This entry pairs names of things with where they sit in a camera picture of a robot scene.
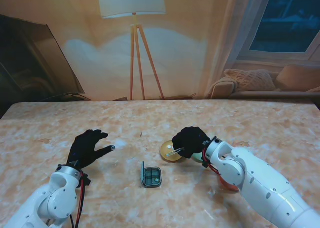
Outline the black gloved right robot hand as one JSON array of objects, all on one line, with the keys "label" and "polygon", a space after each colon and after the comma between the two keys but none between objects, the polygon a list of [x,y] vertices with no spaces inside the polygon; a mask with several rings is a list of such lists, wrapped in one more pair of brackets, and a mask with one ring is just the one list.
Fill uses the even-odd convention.
[{"label": "black gloved right robot hand", "polygon": [[185,127],[172,138],[174,150],[183,148],[178,154],[190,159],[193,154],[202,153],[203,149],[210,143],[211,139],[199,127]]}]

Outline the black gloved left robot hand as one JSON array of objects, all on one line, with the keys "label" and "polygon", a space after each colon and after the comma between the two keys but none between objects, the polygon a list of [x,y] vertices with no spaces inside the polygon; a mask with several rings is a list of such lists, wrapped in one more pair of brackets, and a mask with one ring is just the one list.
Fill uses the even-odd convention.
[{"label": "black gloved left robot hand", "polygon": [[98,142],[106,139],[108,136],[108,133],[102,132],[99,129],[89,129],[77,136],[70,148],[67,164],[73,164],[75,167],[83,169],[103,156],[113,152],[116,149],[114,145],[95,150]]}]

